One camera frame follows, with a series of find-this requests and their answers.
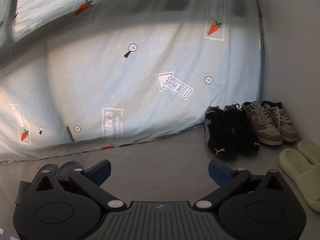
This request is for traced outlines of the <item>tan white sneaker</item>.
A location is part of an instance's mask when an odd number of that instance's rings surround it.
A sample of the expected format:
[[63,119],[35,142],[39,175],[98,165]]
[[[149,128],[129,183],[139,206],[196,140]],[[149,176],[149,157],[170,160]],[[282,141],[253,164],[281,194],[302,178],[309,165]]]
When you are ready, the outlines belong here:
[[244,102],[242,109],[246,112],[251,126],[261,143],[271,146],[278,146],[283,143],[282,136],[266,106],[262,106],[259,101]]
[[297,131],[291,125],[291,120],[287,116],[281,102],[263,101],[262,106],[266,106],[270,112],[274,125],[286,142],[297,141]]

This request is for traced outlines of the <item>green slide sandal near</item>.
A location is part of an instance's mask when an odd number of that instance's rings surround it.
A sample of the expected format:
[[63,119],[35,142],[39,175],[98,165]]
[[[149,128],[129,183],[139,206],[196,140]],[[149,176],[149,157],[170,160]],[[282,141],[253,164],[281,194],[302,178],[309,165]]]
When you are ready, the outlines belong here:
[[297,150],[304,155],[311,165],[319,164],[320,148],[311,140],[301,140],[297,145]]

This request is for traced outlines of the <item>white printed bed sheet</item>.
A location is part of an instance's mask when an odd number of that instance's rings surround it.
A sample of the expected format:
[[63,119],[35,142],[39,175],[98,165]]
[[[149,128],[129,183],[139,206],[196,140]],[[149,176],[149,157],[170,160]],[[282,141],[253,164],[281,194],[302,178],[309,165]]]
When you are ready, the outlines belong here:
[[259,98],[256,0],[1,0],[1,163],[152,141]]

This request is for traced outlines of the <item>green slide sandal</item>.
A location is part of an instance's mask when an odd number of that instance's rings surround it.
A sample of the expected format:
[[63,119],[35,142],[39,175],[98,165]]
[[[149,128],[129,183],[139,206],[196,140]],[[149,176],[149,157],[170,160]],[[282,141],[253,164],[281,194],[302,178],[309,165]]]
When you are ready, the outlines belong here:
[[293,148],[281,151],[279,165],[295,182],[307,204],[319,212],[319,164],[312,165]]
[[301,140],[297,145],[297,150],[304,155],[311,165],[319,164],[320,148],[311,140]]

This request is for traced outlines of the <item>green slide sandal far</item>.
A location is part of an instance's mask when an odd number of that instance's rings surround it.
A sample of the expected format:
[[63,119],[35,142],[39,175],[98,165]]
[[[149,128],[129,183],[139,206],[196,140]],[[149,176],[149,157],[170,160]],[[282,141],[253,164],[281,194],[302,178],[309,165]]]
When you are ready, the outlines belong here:
[[281,151],[279,165],[295,182],[307,204],[319,212],[319,164],[312,165],[293,148]]

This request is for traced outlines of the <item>black puma sneaker far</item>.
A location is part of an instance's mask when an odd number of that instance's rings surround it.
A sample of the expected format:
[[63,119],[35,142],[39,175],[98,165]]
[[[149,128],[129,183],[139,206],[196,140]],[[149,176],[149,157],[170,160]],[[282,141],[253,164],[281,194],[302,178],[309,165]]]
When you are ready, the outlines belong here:
[[204,119],[204,138],[207,147],[217,158],[231,161],[238,155],[232,126],[225,112],[218,106],[209,106]]

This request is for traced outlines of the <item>black puma sneaker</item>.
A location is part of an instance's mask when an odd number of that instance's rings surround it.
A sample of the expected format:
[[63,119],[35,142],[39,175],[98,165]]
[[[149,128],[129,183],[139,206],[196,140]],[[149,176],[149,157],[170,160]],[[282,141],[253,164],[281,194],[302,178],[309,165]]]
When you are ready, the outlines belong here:
[[218,106],[209,106],[204,119],[204,138],[207,147],[217,158],[231,161],[238,155],[232,126],[225,112]]
[[259,151],[259,139],[253,131],[247,113],[238,103],[226,105],[224,113],[231,122],[236,149],[244,156],[253,156]]

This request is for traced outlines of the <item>black puma sneaker near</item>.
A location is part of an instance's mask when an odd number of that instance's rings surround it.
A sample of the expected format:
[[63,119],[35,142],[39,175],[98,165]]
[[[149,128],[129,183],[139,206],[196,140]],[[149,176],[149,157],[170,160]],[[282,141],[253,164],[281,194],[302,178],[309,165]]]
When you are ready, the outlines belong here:
[[238,103],[226,105],[224,113],[231,122],[236,149],[244,156],[253,156],[259,151],[259,139],[253,131],[247,113]]

